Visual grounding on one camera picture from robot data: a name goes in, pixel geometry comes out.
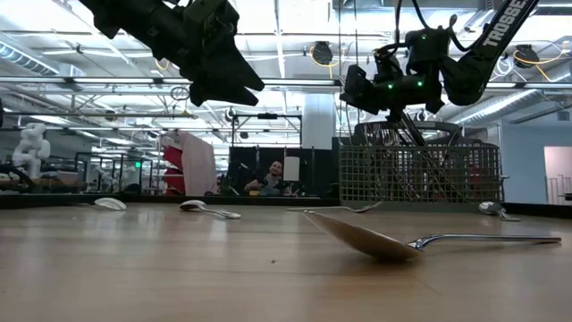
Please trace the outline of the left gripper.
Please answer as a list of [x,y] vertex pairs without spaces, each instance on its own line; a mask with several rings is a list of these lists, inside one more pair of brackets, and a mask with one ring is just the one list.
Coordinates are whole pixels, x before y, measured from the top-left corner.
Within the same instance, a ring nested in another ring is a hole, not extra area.
[[190,101],[196,106],[209,100],[255,106],[258,99],[246,88],[261,91],[265,84],[232,44],[234,36],[186,27],[182,19],[186,6],[176,4],[172,9],[182,22],[184,47],[180,52],[183,57],[180,72],[191,81]]

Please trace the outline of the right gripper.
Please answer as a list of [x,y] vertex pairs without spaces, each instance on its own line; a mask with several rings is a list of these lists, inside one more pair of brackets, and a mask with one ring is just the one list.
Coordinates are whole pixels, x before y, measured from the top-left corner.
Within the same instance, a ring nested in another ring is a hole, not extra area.
[[445,105],[439,58],[407,64],[406,71],[389,53],[375,54],[374,62],[377,74],[372,80],[360,66],[352,64],[348,68],[341,101],[370,114],[389,111],[389,123],[401,123],[407,106],[424,105],[427,111],[436,113]]

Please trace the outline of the silver fork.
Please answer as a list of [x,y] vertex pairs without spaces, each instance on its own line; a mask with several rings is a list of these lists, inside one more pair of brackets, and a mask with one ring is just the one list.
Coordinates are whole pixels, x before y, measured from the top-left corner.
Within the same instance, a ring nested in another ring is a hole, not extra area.
[[383,145],[383,124],[381,122],[364,123],[363,135],[367,145],[382,146]]
[[383,144],[385,146],[399,146],[400,132],[395,123],[389,123],[383,130]]

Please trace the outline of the white square column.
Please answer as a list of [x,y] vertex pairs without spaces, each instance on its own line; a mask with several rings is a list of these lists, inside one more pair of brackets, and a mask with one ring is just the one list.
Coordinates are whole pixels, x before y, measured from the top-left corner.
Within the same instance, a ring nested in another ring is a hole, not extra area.
[[302,147],[331,149],[336,130],[336,111],[332,94],[305,95],[302,114]]

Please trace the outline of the red rack with pale cover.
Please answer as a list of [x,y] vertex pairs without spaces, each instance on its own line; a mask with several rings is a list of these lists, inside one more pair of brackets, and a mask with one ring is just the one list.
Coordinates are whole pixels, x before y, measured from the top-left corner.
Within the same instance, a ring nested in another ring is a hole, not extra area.
[[160,144],[163,160],[171,165],[162,176],[168,194],[216,193],[215,151],[211,144],[187,131],[168,131]]

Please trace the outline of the grey mesh cutlery basket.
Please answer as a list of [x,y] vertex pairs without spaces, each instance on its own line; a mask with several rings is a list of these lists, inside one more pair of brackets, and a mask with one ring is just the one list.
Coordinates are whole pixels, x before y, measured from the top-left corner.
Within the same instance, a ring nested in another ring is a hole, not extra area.
[[504,200],[499,147],[455,123],[359,123],[333,147],[343,206],[474,213]]

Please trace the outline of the black partition panel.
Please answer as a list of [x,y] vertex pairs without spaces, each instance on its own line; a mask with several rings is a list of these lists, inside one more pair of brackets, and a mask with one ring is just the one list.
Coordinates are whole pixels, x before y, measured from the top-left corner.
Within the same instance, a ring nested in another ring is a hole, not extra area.
[[273,161],[281,161],[283,165],[285,157],[300,159],[299,181],[285,181],[294,193],[292,197],[326,198],[332,195],[337,168],[329,149],[232,147],[228,169],[230,186],[241,195],[259,196],[257,191],[245,192],[244,186],[265,175]]

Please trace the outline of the white paper sign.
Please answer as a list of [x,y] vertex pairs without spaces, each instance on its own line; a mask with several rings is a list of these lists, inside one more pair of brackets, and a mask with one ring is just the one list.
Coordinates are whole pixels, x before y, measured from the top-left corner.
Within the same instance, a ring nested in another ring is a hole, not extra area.
[[285,157],[283,163],[283,180],[298,182],[300,174],[300,159],[298,157]]

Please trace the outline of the person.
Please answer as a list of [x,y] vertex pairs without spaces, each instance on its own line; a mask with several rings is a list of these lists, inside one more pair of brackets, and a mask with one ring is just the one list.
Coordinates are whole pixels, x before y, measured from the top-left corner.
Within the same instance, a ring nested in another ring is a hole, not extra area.
[[244,186],[245,192],[257,191],[259,196],[292,197],[291,187],[282,179],[283,165],[281,161],[273,161],[268,172],[257,177]]

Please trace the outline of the long linear ceiling light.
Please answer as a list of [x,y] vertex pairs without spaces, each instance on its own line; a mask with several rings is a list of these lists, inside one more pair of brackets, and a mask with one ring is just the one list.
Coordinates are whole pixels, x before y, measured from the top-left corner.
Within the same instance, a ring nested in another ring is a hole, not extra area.
[[[190,85],[183,78],[98,78],[98,77],[22,77],[0,76],[2,83],[49,84],[128,84],[128,85]],[[339,87],[339,80],[263,79],[267,86],[317,86]],[[489,82],[487,89],[554,89],[572,90],[572,83],[565,82]]]

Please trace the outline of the wooden workbench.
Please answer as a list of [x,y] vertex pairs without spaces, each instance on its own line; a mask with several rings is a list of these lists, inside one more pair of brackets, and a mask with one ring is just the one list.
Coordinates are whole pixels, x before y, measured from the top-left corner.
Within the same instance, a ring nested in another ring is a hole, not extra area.
[[84,182],[65,183],[59,179],[37,179],[28,185],[22,179],[0,178],[0,191],[15,191],[19,193],[59,194],[81,193],[87,188]]

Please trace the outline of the black metal gantry frame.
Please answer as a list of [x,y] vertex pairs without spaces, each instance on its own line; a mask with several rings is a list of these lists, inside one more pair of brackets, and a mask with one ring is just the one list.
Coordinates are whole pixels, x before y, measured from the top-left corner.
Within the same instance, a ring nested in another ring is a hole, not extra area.
[[231,116],[231,145],[235,145],[237,134],[242,130],[244,125],[252,118],[263,121],[273,121],[284,119],[289,127],[284,129],[267,128],[262,130],[246,129],[246,132],[272,132],[277,131],[280,133],[296,132],[299,135],[299,146],[303,146],[303,117],[301,114],[273,114],[273,113],[259,113],[259,114],[233,114]]

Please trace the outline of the silver ventilation duct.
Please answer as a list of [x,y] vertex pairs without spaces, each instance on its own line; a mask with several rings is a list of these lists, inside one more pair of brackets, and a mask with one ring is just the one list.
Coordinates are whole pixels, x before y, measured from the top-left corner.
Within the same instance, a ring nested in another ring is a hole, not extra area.
[[450,119],[464,127],[476,127],[546,101],[549,96],[572,95],[572,89],[527,89],[503,97],[493,97],[478,103]]
[[42,76],[51,77],[58,74],[58,70],[52,66],[3,41],[0,41],[0,58]]

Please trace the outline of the black framed glass enclosure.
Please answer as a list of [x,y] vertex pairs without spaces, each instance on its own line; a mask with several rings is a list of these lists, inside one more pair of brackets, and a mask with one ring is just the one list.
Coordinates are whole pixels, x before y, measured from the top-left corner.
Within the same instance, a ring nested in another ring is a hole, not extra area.
[[156,164],[148,157],[126,152],[78,152],[74,169],[79,175],[84,192],[143,193],[153,188]]

